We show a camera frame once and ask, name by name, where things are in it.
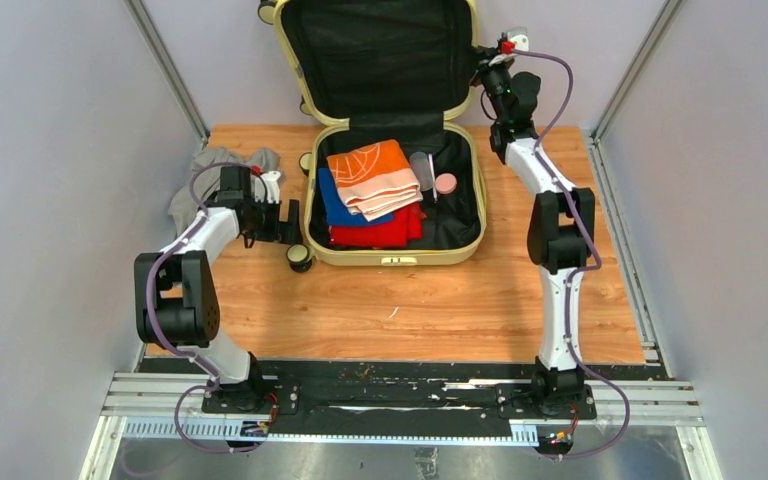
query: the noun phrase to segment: white robotic arm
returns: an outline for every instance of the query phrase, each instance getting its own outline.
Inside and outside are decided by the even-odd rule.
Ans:
[[[141,254],[134,261],[137,332],[146,343],[189,356],[220,385],[249,390],[258,400],[263,380],[257,360],[219,327],[210,265],[241,234],[247,247],[255,240],[290,245],[287,260],[297,272],[309,269],[312,257],[301,244],[298,200],[290,200],[287,221],[278,218],[278,172],[256,173],[259,178],[252,188],[254,177],[248,167],[213,164],[196,173],[191,183],[213,167],[223,168],[219,190],[208,201],[211,207],[201,205],[193,223],[160,252]],[[161,295],[176,286],[179,297]]]
[[[534,196],[528,229],[528,254],[543,287],[543,340],[532,376],[535,405],[577,402],[586,392],[578,344],[578,300],[581,275],[591,255],[583,232],[593,236],[595,196],[576,188],[543,151],[532,120],[540,78],[528,72],[511,77],[513,57],[530,54],[523,29],[502,34],[495,47],[476,49],[473,85],[482,85],[496,118],[490,146]],[[561,225],[559,217],[576,217]]]
[[[551,174],[535,155],[536,139],[528,137],[509,143],[505,152],[505,161],[522,180],[525,188],[532,195],[542,192],[561,193],[558,183],[567,191],[575,189],[546,155],[542,146],[537,146],[543,159],[551,169]],[[546,267],[537,267],[540,274],[540,284],[543,287],[543,339],[540,344],[538,358],[544,366],[558,370],[574,370],[575,359],[570,355],[569,347],[575,349],[575,354],[581,358],[578,348],[578,299],[581,287],[581,275],[572,278],[572,288],[564,285],[575,267],[561,268],[551,273]],[[565,305],[570,302],[570,333],[571,341],[566,341]]]

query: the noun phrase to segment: round pink lid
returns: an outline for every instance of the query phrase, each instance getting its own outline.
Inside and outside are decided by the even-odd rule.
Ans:
[[[451,173],[444,173],[434,180],[434,186],[437,191],[442,194],[452,193],[455,191],[455,187],[458,186],[458,179]]]

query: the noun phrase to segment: suitcase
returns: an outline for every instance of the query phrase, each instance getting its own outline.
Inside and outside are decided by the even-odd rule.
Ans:
[[[310,158],[303,230],[314,255],[341,266],[451,265],[486,229],[484,178],[470,134],[451,123],[472,97],[472,0],[279,0],[274,27],[304,104],[326,127]],[[396,139],[407,158],[431,153],[454,192],[424,192],[423,237],[401,249],[330,245],[317,168],[327,156]]]

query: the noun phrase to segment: wooden platform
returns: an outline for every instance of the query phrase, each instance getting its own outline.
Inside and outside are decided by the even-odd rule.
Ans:
[[[213,264],[222,328],[258,357],[532,362],[540,346],[542,301],[525,249],[532,202],[490,151],[487,128],[471,128],[488,186],[488,228],[466,262],[449,267],[332,267],[293,273],[286,246],[238,240]],[[244,156],[266,146],[287,173],[282,198],[302,198],[298,157],[319,127],[214,129],[211,147]],[[577,128],[557,128],[545,149],[577,185],[596,190]],[[581,349],[592,363],[642,363],[631,309],[601,205],[596,244],[605,266],[585,274]]]

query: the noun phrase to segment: white wall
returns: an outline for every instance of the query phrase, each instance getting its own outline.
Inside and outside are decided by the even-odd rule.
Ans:
[[[476,0],[482,43],[526,26],[532,49],[565,58],[576,91],[562,123],[593,128],[649,30],[663,0]],[[187,88],[212,128],[222,123],[313,123],[299,112],[299,88],[257,2],[146,0]],[[537,122],[547,123],[566,89],[561,67],[520,60],[543,77]],[[460,120],[488,121],[477,103]]]
[[[122,1],[0,1],[0,478],[76,478],[197,147]]]
[[[686,2],[605,146],[725,478],[768,478],[768,2]]]

